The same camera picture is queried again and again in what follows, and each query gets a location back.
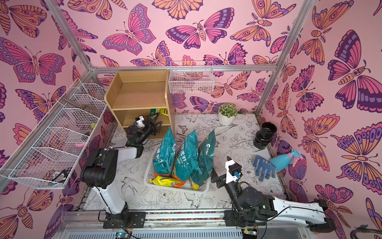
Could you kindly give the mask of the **yellow fertilizer packet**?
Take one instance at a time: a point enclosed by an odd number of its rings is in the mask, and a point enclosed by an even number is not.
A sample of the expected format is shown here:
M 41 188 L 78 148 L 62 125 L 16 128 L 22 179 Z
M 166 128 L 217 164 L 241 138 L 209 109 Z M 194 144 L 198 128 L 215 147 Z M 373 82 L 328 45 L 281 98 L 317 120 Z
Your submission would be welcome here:
M 162 115 L 165 115 L 165 116 L 168 116 L 168 110 L 166 108 L 160 108 L 160 109 L 151 109 L 150 110 L 150 115 L 154 115 L 154 114 L 162 114 Z
M 170 176 L 176 154 L 176 141 L 171 128 L 168 128 L 160 146 L 153 156 L 153 167 L 155 176 Z

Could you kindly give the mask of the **teal yellow fertilizer bag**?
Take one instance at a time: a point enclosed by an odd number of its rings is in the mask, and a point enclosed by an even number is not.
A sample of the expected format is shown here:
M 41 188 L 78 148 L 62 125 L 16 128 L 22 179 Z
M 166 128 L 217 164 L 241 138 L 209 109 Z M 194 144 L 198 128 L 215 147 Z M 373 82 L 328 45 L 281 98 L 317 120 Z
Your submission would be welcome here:
M 194 170 L 190 176 L 191 186 L 195 191 L 199 190 L 212 174 L 215 145 L 216 137 L 213 130 L 198 147 L 199 170 Z

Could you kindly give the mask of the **teal orange fertilizer bag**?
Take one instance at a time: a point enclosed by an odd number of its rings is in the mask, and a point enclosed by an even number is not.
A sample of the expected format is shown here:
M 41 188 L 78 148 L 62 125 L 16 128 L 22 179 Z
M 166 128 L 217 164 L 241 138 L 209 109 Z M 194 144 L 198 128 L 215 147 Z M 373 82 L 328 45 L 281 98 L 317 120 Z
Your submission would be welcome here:
M 171 177 L 180 180 L 180 183 L 174 185 L 175 188 L 181 188 L 192 172 L 200 169 L 198 157 L 198 138 L 194 130 L 188 134 L 175 156 Z
M 164 186 L 164 187 L 174 187 L 180 183 L 182 183 L 181 180 L 171 178 L 171 177 L 165 177 L 165 176 L 157 176 L 154 179 L 150 179 L 150 183 L 156 185 L 156 186 Z

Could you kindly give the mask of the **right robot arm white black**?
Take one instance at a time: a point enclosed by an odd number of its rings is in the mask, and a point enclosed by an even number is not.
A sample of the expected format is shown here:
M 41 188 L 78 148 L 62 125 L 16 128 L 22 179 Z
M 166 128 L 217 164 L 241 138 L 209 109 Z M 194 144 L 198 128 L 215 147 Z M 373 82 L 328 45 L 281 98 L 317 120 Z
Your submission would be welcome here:
M 334 220 L 325 214 L 328 206 L 323 200 L 311 203 L 287 201 L 265 195 L 249 185 L 242 188 L 242 182 L 238 180 L 227 183 L 228 175 L 218 176 L 215 170 L 211 174 L 212 183 L 216 183 L 218 188 L 225 188 L 231 201 L 231 209 L 224 211 L 226 226 L 244 228 L 279 222 L 302 225 L 315 233 L 335 231 Z

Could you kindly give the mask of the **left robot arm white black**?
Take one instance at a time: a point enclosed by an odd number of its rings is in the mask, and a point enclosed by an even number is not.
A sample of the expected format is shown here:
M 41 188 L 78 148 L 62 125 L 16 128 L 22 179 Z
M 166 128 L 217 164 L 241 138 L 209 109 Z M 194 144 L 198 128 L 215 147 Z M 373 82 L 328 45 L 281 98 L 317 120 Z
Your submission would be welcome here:
M 105 205 L 104 229 L 127 230 L 131 226 L 142 228 L 144 225 L 143 213 L 130 214 L 127 202 L 116 187 L 115 176 L 118 162 L 140 158 L 146 141 L 160 132 L 159 115 L 137 117 L 127 128 L 125 146 L 90 150 L 80 180 L 93 189 Z

